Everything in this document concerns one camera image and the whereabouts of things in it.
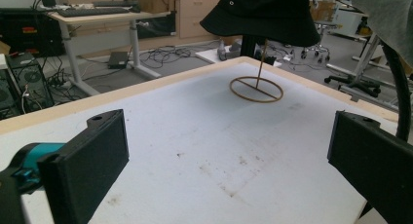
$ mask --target table leg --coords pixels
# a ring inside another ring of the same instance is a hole
[[[99,94],[98,91],[96,91],[94,88],[92,88],[91,86],[89,86],[82,80],[82,76],[80,75],[76,56],[73,54],[73,51],[72,51],[71,37],[67,29],[67,25],[61,22],[59,22],[59,25],[60,25],[61,37],[63,39],[64,48],[66,49],[66,54],[69,59],[70,69],[72,71],[72,76],[73,76],[73,78],[70,79],[70,82],[88,95]]]
[[[130,61],[129,64],[143,75],[148,76],[151,79],[157,79],[161,77],[161,74],[144,67],[140,64],[139,60],[139,41],[137,38],[137,28],[136,28],[136,20],[133,19],[130,21],[130,33],[131,33],[131,48],[133,53],[133,61]]]

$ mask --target metal rod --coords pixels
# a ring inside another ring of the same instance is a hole
[[[267,51],[267,45],[268,45],[268,40],[265,39],[264,51],[262,52],[262,55],[261,55],[261,64],[259,65],[257,84],[256,84],[255,88],[258,88],[259,80],[260,80],[260,77],[261,77],[262,64],[264,63],[265,53]]]

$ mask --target white table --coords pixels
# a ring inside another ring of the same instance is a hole
[[[90,223],[350,224],[365,199],[326,158],[336,110],[395,132],[395,113],[264,64],[284,89],[273,103],[229,90],[259,63],[240,57],[0,122],[0,169],[31,142],[66,142],[122,108],[130,162]],[[43,191],[23,197],[52,223]]]
[[[141,12],[104,16],[64,18],[58,13],[53,13],[50,14],[49,17],[56,19],[59,22],[64,48],[66,49],[73,75],[73,79],[71,80],[72,84],[89,95],[95,95],[98,94],[98,91],[82,81],[82,76],[79,71],[76,56],[131,45],[133,55],[132,67],[150,78],[159,78],[161,77],[159,73],[154,72],[140,64],[136,20],[164,17],[168,14],[170,13],[149,14]],[[128,21],[130,23],[130,29],[98,33],[88,36],[71,37],[67,28],[68,25],[89,25],[119,21]]]

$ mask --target bucket hat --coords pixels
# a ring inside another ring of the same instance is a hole
[[[319,41],[309,0],[220,0],[201,26],[218,36],[261,36],[299,47]]]

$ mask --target wooden cabinet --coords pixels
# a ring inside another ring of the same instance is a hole
[[[179,36],[181,38],[209,35],[200,21],[215,7],[219,0],[179,0]]]

